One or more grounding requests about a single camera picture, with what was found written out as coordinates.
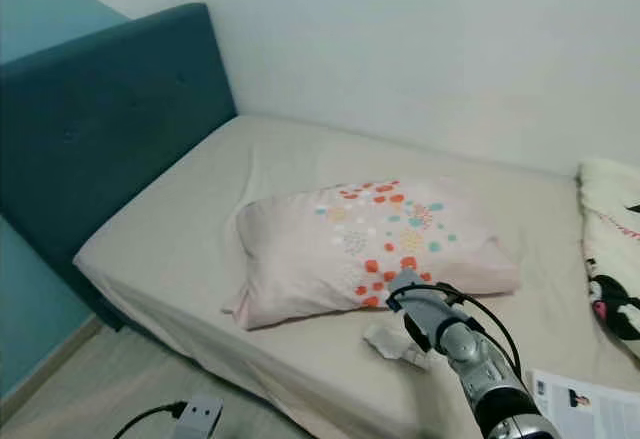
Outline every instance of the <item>fitted sheet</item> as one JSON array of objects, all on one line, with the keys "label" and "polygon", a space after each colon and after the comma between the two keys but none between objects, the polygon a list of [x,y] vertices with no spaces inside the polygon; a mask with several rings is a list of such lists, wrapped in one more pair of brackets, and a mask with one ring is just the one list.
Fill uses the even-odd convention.
[{"label": "fitted sheet", "polygon": [[[371,321],[397,324],[389,311],[254,331],[221,312],[245,276],[235,228],[245,204],[336,183],[434,176],[472,189],[520,268],[521,289],[483,302],[510,329],[524,367],[640,391],[633,360],[592,317],[576,188],[568,177],[240,116],[111,218],[74,262],[167,345],[271,401],[317,437],[480,437],[444,360],[424,372],[383,359],[362,340]],[[467,310],[495,333],[473,306]]]}]

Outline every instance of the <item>power cord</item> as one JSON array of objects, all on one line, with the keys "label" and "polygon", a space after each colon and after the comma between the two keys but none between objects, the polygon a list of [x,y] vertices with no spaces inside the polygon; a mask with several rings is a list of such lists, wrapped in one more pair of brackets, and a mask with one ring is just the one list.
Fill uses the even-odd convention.
[{"label": "power cord", "polygon": [[516,347],[515,342],[511,338],[511,334],[509,334],[509,331],[507,330],[507,328],[504,327],[504,324],[502,324],[500,319],[498,319],[498,317],[493,312],[491,312],[491,310],[489,310],[487,306],[479,302],[477,299],[471,297],[470,295],[460,292],[451,286],[444,286],[444,285],[439,286],[435,284],[434,285],[412,284],[410,286],[400,287],[391,293],[391,295],[389,296],[389,299],[387,299],[387,302],[395,300],[395,297],[399,294],[404,294],[405,292],[413,291],[416,289],[426,289],[429,291],[440,291],[440,292],[444,292],[445,294],[452,294],[458,297],[459,299],[461,299],[462,301],[470,302],[471,304],[476,306],[478,309],[480,309],[482,312],[484,312],[487,316],[489,316],[489,318],[498,326],[498,328],[500,329],[500,332],[502,332],[502,335],[505,337],[505,339],[509,343],[509,347],[511,348],[511,354],[513,355],[513,360],[511,360],[511,358],[505,352],[502,346],[493,337],[491,337],[486,332],[483,332],[483,335],[487,337],[487,339],[489,339],[491,342],[493,342],[496,345],[496,347],[498,347],[502,351],[504,356],[507,358],[507,361],[509,362],[511,369],[513,369],[513,372],[515,373],[515,375],[518,377],[518,379],[522,380],[522,366],[520,364],[520,354],[518,353],[518,348]]},{"label": "power cord", "polygon": [[157,412],[170,412],[171,416],[174,419],[178,419],[186,407],[187,401],[178,401],[174,402],[173,404],[166,404],[164,406],[158,406],[154,407],[153,409],[149,409],[148,411],[144,411],[127,422],[127,424],[125,424],[125,426],[120,429],[120,431],[115,436],[113,436],[113,439],[120,439],[125,432],[131,429],[139,421]]}]

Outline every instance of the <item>bed frame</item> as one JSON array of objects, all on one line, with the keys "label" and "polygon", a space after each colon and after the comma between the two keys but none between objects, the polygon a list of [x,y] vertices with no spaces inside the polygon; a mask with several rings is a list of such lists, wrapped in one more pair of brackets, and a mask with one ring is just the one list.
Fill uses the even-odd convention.
[{"label": "bed frame", "polygon": [[0,212],[114,328],[71,261],[109,217],[236,115],[209,13],[187,4],[2,67]]}]

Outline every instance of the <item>metallic robot arm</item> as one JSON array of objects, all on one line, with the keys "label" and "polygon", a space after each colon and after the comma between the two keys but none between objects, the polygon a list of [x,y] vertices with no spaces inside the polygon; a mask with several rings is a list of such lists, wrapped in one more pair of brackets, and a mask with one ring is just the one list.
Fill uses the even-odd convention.
[{"label": "metallic robot arm", "polygon": [[[405,269],[389,284],[389,292],[424,284]],[[447,356],[485,439],[561,439],[545,419],[502,351],[480,325],[452,301],[430,290],[415,289],[387,301],[405,311],[405,326],[420,347]]]}]

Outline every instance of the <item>blanket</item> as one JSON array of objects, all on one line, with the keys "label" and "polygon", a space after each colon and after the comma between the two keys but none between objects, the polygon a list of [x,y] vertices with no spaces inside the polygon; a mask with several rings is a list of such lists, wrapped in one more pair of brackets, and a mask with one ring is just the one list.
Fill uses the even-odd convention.
[{"label": "blanket", "polygon": [[591,307],[640,358],[640,170],[592,159],[579,179]]}]

